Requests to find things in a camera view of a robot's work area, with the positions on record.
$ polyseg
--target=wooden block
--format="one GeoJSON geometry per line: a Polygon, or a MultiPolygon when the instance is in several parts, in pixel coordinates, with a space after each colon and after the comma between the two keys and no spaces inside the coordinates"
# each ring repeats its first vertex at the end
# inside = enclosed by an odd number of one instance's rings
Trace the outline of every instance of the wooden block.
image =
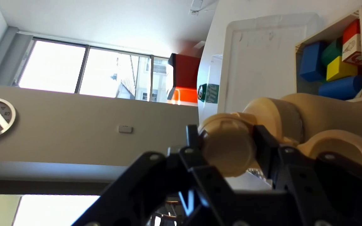
{"type": "Polygon", "coordinates": [[[327,80],[337,80],[349,75],[357,75],[358,66],[342,61],[342,56],[337,56],[327,66],[327,80]]]}
{"type": "Polygon", "coordinates": [[[323,43],[314,43],[304,46],[300,58],[299,74],[308,81],[324,80],[324,66],[320,61],[323,43]]]}
{"type": "Polygon", "coordinates": [[[336,99],[352,99],[362,89],[362,76],[346,76],[338,80],[324,83],[319,86],[318,94],[336,99]]]}
{"type": "Polygon", "coordinates": [[[359,20],[354,20],[351,25],[348,25],[343,31],[342,43],[347,43],[352,36],[361,32],[359,20]]]}
{"type": "Polygon", "coordinates": [[[322,63],[323,65],[330,64],[337,56],[342,55],[342,40],[337,39],[332,41],[323,51],[322,51],[322,63]]]}
{"type": "Polygon", "coordinates": [[[343,44],[342,60],[349,64],[361,65],[361,34],[353,35],[343,44]]]}

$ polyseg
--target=window frame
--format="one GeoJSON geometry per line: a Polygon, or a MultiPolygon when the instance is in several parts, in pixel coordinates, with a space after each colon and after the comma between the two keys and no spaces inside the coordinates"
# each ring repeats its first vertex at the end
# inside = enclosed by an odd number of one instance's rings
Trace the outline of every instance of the window frame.
{"type": "Polygon", "coordinates": [[[153,74],[155,74],[155,60],[156,59],[168,59],[165,56],[160,56],[160,55],[152,55],[152,54],[143,54],[143,53],[136,53],[136,51],[127,51],[127,50],[121,50],[121,49],[111,49],[111,48],[104,48],[104,46],[97,46],[97,45],[88,45],[88,44],[80,44],[80,43],[73,43],[73,41],[63,41],[63,40],[56,40],[56,39],[46,39],[46,37],[40,37],[40,36],[33,36],[31,40],[31,46],[29,48],[29,51],[25,54],[25,60],[23,63],[23,65],[20,66],[19,70],[19,76],[15,81],[15,85],[18,85],[20,83],[20,79],[24,74],[24,70],[29,63],[29,59],[34,51],[34,45],[36,41],[45,41],[45,43],[53,43],[53,44],[62,44],[62,45],[74,45],[74,46],[80,46],[84,48],[84,54],[83,54],[83,59],[82,59],[82,64],[79,68],[79,74],[78,74],[78,79],[77,79],[77,85],[75,89],[73,90],[74,94],[80,94],[80,88],[82,88],[82,83],[83,83],[83,78],[84,78],[84,73],[85,73],[85,68],[88,64],[88,59],[89,59],[89,53],[92,49],[95,50],[105,50],[105,51],[116,51],[116,53],[121,53],[121,54],[128,54],[128,55],[138,55],[138,56],[144,56],[144,58],[149,58],[151,61],[151,71],[149,71],[149,83],[147,84],[147,98],[146,102],[152,102],[153,99],[153,74]]]}

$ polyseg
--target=red object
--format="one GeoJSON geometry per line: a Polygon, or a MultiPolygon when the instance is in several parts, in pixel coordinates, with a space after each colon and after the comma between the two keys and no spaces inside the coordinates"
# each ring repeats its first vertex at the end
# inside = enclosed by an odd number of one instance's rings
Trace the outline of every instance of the red object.
{"type": "Polygon", "coordinates": [[[171,100],[197,103],[197,93],[196,93],[196,89],[175,86],[171,100]]]}
{"type": "Polygon", "coordinates": [[[177,54],[173,65],[173,86],[196,89],[199,63],[200,58],[177,54]]]}
{"type": "Polygon", "coordinates": [[[361,32],[359,20],[354,20],[347,29],[343,31],[342,41],[343,44],[348,41],[352,36],[361,32]]]}

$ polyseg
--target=glass window pane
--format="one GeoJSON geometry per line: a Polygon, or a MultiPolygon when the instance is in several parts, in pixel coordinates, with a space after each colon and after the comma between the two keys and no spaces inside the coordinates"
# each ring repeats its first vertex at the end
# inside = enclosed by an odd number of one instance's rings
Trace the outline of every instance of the glass window pane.
{"type": "Polygon", "coordinates": [[[98,196],[35,196],[21,197],[14,226],[72,225],[98,196]]]}
{"type": "Polygon", "coordinates": [[[153,64],[153,88],[152,100],[167,103],[167,97],[173,86],[173,71],[172,66],[168,65],[168,59],[155,58],[153,64]]]}
{"type": "Polygon", "coordinates": [[[149,84],[149,58],[90,49],[80,94],[143,99],[149,84]]]}
{"type": "Polygon", "coordinates": [[[80,94],[117,97],[119,53],[90,49],[87,60],[80,94]]]}
{"type": "Polygon", "coordinates": [[[19,86],[74,93],[84,51],[82,46],[38,40],[19,86]]]}

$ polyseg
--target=black metal frame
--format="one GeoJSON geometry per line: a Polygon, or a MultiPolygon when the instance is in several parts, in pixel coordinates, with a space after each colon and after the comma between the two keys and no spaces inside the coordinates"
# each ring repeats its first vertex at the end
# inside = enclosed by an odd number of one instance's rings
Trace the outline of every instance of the black metal frame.
{"type": "Polygon", "coordinates": [[[100,194],[111,182],[0,181],[0,194],[100,194]]]}
{"type": "Polygon", "coordinates": [[[188,144],[168,157],[142,154],[75,222],[137,226],[178,192],[188,226],[362,225],[362,167],[336,153],[317,159],[280,147],[255,127],[256,161],[273,191],[235,193],[206,163],[196,127],[188,144]]]}

